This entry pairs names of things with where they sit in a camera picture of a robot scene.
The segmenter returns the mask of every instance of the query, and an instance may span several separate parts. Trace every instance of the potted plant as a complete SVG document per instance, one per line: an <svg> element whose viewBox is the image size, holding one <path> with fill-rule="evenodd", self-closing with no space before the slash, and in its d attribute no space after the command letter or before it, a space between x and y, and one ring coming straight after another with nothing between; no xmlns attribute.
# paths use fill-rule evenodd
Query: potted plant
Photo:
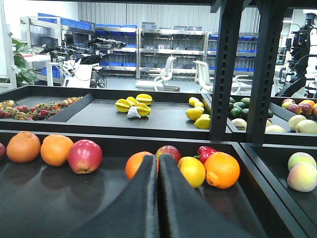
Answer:
<svg viewBox="0 0 317 238"><path fill-rule="evenodd" d="M13 58L14 58L14 72L16 75L16 86L21 87L26 84L34 82L36 74L32 68L29 67L28 62L23 57L25 53L32 53L35 50L30 48L28 43L16 38L12 38ZM9 83L9 80L1 80L2 83Z"/></svg>

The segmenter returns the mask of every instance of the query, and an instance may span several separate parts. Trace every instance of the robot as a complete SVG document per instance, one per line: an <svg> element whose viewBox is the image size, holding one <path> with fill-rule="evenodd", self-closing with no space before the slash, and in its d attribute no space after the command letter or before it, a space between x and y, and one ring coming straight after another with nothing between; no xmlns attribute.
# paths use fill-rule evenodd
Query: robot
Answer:
<svg viewBox="0 0 317 238"><path fill-rule="evenodd" d="M121 49L126 43L112 39L95 38L87 42L89 48L93 49L93 54L86 48L77 46L60 46L47 48L41 54L50 53L51 62L60 63L65 80L63 87L76 88L106 88L105 76L101 72L102 67L99 62L107 57L107 54L100 54L99 50L105 52L114 48Z"/></svg>
<svg viewBox="0 0 317 238"><path fill-rule="evenodd" d="M317 27L314 19L317 16L317 10L303 10L306 15L305 24L295 34L292 46L288 47L291 53L289 60L289 69L285 80L285 85L278 97L291 97L301 88L305 87L305 97L316 97L317 81Z"/></svg>

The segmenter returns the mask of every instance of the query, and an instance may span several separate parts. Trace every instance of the chair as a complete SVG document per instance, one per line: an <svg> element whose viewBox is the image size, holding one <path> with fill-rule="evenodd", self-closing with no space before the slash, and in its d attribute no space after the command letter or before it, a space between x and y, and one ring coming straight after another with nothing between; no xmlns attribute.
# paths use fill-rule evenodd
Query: chair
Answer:
<svg viewBox="0 0 317 238"><path fill-rule="evenodd" d="M211 83L212 77L209 77L209 67L206 62L196 60L196 75L195 82L201 86L201 93L212 93L213 86ZM240 77L248 77L247 75L236 75L232 79L231 94L238 95L242 92L248 94L251 92L251 85L243 83L244 81L252 81L250 79L241 79Z"/></svg>
<svg viewBox="0 0 317 238"><path fill-rule="evenodd" d="M155 90L155 91L179 91L177 86L167 86L167 81L172 78L173 75L173 61L176 57L169 56L166 60L166 65L163 71L156 75L154 81L139 80L136 82L135 87L139 90Z"/></svg>

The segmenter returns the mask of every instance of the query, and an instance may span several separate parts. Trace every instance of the desk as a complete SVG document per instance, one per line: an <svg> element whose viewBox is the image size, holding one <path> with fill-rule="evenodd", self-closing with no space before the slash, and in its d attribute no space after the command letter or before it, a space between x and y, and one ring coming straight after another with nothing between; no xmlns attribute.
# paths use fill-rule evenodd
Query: desk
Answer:
<svg viewBox="0 0 317 238"><path fill-rule="evenodd" d="M45 62L46 69L47 69L48 86L53 86L52 65L57 65L58 63L51 62L51 56L49 56L49 55L33 55L33 56L24 56L24 58L29 63L31 63L31 62Z"/></svg>

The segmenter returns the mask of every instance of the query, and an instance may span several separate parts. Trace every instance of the green avocado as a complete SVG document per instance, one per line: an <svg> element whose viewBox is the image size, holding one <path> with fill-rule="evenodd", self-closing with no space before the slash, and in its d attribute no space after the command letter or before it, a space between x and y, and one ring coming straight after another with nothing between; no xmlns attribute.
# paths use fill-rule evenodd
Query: green avocado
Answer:
<svg viewBox="0 0 317 238"><path fill-rule="evenodd" d="M233 109L233 103L229 103L229 109L228 109L228 111L230 111L231 109Z"/></svg>
<svg viewBox="0 0 317 238"><path fill-rule="evenodd" d="M273 117L273 112L269 109L268 114L267 114L267 118L272 118L272 117Z"/></svg>
<svg viewBox="0 0 317 238"><path fill-rule="evenodd" d="M250 98L243 98L240 100L240 102L244 103L247 106L247 108L249 108Z"/></svg>
<svg viewBox="0 0 317 238"><path fill-rule="evenodd" d="M240 118L241 117L241 112L242 112L241 108L234 107L233 109L230 110L229 115L232 118Z"/></svg>
<svg viewBox="0 0 317 238"><path fill-rule="evenodd" d="M247 105L245 103L243 103L243 102L236 102L236 103L233 104L233 106L239 106L242 109L247 108Z"/></svg>
<svg viewBox="0 0 317 238"><path fill-rule="evenodd" d="M229 102L231 102L231 103L235 103L236 102L236 100L234 100L232 97L230 97L230 101Z"/></svg>
<svg viewBox="0 0 317 238"><path fill-rule="evenodd" d="M248 119L248 114L249 114L249 109L248 108L245 108L241 111L241 118L244 119L244 120L247 120Z"/></svg>

